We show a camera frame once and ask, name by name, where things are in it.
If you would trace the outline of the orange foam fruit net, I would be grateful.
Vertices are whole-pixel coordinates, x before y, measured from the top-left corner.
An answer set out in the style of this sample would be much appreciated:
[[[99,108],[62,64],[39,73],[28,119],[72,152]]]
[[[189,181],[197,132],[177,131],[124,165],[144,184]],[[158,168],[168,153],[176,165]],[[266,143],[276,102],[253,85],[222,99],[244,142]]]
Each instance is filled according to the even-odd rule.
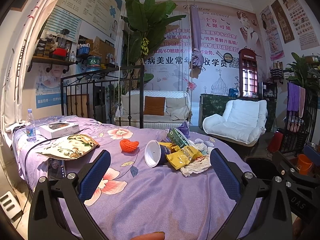
[[[138,146],[139,142],[138,141],[130,141],[129,139],[123,139],[120,141],[120,148],[123,152],[125,153],[132,153],[134,152]]]

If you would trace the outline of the wooden wall shelf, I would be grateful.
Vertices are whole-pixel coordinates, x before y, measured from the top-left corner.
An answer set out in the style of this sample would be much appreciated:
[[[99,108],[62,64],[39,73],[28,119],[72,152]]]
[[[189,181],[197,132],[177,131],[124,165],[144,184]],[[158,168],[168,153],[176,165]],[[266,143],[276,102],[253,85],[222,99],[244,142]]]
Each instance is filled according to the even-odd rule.
[[[70,66],[75,64],[75,62],[72,61],[63,61],[60,59],[55,59],[55,58],[49,58],[49,57],[40,57],[40,56],[33,56],[31,59],[31,63],[27,69],[27,72],[30,72],[32,70],[33,67],[33,63],[44,63],[44,64],[50,64],[50,67],[46,68],[46,72],[50,72],[53,68],[53,65],[60,65],[60,66],[66,66],[66,69],[63,69],[63,74],[66,74],[69,69]]]

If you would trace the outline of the yellow Oreo snack bag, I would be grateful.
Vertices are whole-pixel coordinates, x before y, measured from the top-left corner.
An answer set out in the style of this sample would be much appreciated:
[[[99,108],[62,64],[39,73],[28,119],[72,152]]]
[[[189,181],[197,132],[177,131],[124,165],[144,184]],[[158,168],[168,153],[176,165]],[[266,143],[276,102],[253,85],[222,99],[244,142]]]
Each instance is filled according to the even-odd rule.
[[[186,145],[180,148],[169,142],[160,142],[160,146],[164,146],[165,160],[171,164],[175,170],[189,165],[203,154],[193,146]]]

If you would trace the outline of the purple floral bed sheet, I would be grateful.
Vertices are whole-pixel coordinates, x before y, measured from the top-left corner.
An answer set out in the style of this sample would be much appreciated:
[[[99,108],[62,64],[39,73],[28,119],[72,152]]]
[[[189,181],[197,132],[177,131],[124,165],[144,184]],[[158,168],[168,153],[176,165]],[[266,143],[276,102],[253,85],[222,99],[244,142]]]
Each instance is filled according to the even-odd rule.
[[[99,147],[85,156],[68,160],[67,173],[79,172],[101,151],[111,155],[111,165],[93,197],[84,205],[109,239],[162,231],[166,239],[211,239],[221,228],[236,202],[226,193],[213,168],[185,177],[170,165],[148,167],[144,160],[151,140],[163,141],[163,129],[139,129],[103,124],[94,119],[66,117],[79,125],[81,134]],[[120,141],[138,141],[125,153]]]

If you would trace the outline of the brown square cushion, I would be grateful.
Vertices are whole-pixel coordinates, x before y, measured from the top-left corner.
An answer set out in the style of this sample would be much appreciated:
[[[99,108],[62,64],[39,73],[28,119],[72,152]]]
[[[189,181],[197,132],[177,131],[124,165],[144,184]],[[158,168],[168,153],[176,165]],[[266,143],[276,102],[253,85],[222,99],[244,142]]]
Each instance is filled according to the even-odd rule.
[[[144,115],[164,115],[165,97],[145,97]]]

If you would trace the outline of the black trash bin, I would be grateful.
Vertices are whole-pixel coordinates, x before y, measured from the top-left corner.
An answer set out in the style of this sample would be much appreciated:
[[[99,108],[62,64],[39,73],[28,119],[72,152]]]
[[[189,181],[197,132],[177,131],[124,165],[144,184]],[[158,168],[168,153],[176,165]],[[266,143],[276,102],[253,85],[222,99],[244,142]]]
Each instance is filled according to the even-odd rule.
[[[278,176],[276,166],[272,160],[262,157],[246,157],[244,162],[249,165],[253,173],[259,179],[271,180]]]

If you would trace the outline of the white paper cup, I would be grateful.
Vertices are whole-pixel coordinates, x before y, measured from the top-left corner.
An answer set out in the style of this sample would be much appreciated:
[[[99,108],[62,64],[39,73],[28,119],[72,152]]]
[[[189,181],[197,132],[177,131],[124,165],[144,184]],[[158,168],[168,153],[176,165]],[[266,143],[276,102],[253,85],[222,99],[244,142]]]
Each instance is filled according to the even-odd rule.
[[[158,141],[151,140],[146,145],[144,151],[144,160],[148,167],[157,167],[168,162],[167,155],[170,153],[170,148],[161,145]]]

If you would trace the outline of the white wicker swing sofa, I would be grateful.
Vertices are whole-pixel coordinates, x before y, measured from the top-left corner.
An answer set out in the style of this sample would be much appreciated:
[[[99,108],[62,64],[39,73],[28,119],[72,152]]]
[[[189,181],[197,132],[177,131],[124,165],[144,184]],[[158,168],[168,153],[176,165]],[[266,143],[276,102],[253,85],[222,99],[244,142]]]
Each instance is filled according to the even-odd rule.
[[[140,117],[144,128],[176,128],[191,119],[191,101],[187,92],[145,90],[140,96],[138,90],[121,96],[114,122],[118,126],[140,128]]]

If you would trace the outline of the purple hanging towel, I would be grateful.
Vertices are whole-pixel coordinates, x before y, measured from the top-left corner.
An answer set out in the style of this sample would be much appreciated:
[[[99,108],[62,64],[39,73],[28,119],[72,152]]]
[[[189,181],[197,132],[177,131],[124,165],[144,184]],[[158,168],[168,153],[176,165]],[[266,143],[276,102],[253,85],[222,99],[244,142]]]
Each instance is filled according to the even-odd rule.
[[[297,112],[299,109],[300,87],[294,83],[288,83],[287,110]]]

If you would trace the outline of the large green banana plant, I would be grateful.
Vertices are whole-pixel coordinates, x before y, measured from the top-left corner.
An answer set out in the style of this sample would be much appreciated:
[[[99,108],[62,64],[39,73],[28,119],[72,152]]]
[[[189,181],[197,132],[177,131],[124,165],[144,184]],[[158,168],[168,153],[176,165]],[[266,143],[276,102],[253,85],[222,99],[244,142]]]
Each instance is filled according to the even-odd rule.
[[[177,7],[172,0],[124,1],[127,15],[121,18],[130,30],[124,60],[127,66],[140,66],[164,42],[167,27],[186,16],[170,15]]]

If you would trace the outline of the potted green plant right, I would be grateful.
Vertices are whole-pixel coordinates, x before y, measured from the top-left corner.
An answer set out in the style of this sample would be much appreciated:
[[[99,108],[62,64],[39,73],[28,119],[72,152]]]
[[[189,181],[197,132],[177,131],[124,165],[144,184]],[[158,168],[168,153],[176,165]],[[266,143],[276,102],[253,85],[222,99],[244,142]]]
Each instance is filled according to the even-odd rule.
[[[294,61],[287,65],[290,66],[293,76],[289,76],[287,80],[306,90],[319,93],[319,70],[307,63],[305,56],[300,57],[295,52],[292,52],[291,55]]]

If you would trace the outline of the black metal towel rack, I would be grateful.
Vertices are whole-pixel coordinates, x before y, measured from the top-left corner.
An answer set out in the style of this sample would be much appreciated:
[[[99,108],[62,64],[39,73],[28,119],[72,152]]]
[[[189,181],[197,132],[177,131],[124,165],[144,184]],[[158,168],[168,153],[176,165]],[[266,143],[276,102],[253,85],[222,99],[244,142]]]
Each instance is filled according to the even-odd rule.
[[[284,118],[281,153],[300,153],[307,142],[310,142],[316,126],[318,95],[313,91],[300,87],[299,109],[288,111]]]

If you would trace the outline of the red phone booth cabinet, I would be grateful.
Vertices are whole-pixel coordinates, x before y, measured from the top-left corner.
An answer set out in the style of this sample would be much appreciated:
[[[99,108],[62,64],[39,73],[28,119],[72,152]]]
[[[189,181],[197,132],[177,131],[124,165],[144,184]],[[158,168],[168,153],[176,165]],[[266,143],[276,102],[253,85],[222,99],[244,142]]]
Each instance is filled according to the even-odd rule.
[[[239,51],[239,91],[243,98],[258,97],[256,54],[246,47]]]

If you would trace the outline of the green snack bag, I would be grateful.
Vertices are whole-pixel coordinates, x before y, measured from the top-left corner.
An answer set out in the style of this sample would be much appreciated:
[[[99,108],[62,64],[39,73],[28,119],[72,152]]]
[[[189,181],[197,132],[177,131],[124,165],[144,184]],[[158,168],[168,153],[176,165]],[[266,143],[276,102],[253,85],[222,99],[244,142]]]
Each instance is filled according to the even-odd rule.
[[[167,134],[167,137],[173,144],[177,145],[179,148],[184,148],[184,146],[189,146],[188,139],[177,128],[171,129]]]

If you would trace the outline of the purple plastic bag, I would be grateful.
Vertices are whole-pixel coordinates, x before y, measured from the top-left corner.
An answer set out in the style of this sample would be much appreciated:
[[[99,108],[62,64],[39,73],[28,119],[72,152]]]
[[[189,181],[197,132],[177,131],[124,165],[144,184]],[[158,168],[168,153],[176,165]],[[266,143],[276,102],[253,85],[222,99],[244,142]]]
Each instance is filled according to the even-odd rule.
[[[177,129],[188,139],[190,138],[189,134],[189,125],[186,121],[183,122],[180,126],[177,127]]]

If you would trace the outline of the orange plastic bucket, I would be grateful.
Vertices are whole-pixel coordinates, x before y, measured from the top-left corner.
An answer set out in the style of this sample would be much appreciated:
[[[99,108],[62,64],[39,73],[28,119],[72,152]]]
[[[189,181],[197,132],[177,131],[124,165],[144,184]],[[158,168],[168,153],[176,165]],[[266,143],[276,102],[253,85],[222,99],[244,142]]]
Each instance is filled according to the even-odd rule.
[[[304,154],[298,155],[297,170],[301,175],[308,175],[313,166],[313,162]]]

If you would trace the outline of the black iron bed frame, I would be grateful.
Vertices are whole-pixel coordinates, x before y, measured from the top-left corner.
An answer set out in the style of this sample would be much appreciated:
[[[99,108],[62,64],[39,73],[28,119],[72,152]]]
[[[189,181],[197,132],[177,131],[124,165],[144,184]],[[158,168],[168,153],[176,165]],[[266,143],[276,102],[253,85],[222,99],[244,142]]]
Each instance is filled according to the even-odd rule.
[[[131,103],[138,95],[138,127],[144,127],[144,66],[108,67],[63,77],[61,114],[119,126],[132,125]]]

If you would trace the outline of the clear plastic water bottle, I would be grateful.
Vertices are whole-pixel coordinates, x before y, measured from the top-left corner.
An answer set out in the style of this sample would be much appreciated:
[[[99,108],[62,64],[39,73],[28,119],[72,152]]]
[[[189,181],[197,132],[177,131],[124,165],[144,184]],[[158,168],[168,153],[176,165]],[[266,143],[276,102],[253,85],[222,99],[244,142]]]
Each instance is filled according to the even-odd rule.
[[[26,134],[27,141],[35,142],[36,141],[36,128],[35,128],[35,120],[33,116],[33,111],[31,108],[28,109],[27,113],[27,122],[26,122]]]

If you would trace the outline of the white flat box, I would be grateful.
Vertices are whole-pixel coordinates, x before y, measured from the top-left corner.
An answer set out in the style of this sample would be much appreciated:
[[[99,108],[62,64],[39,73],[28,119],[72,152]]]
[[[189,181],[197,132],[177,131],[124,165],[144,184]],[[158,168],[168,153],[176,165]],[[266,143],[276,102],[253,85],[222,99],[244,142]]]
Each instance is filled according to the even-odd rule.
[[[53,122],[40,126],[40,134],[46,139],[54,139],[80,131],[79,125],[71,122]]]

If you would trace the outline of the white crumpled tissue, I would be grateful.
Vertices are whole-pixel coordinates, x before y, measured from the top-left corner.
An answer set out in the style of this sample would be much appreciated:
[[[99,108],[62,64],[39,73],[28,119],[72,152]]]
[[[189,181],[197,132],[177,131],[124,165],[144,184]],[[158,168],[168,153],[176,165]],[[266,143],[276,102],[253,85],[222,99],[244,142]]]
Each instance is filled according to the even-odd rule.
[[[203,155],[210,155],[215,146],[215,139],[209,138],[208,140],[202,140],[196,138],[195,140],[189,140],[189,144],[199,150]]]

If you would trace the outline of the red stool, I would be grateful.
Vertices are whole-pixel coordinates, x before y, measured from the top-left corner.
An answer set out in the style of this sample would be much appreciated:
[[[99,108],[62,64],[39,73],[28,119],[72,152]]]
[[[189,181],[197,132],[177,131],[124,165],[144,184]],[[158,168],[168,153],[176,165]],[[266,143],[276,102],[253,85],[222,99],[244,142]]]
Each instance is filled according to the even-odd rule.
[[[267,147],[268,152],[277,152],[280,149],[282,139],[283,134],[279,131],[276,131]]]

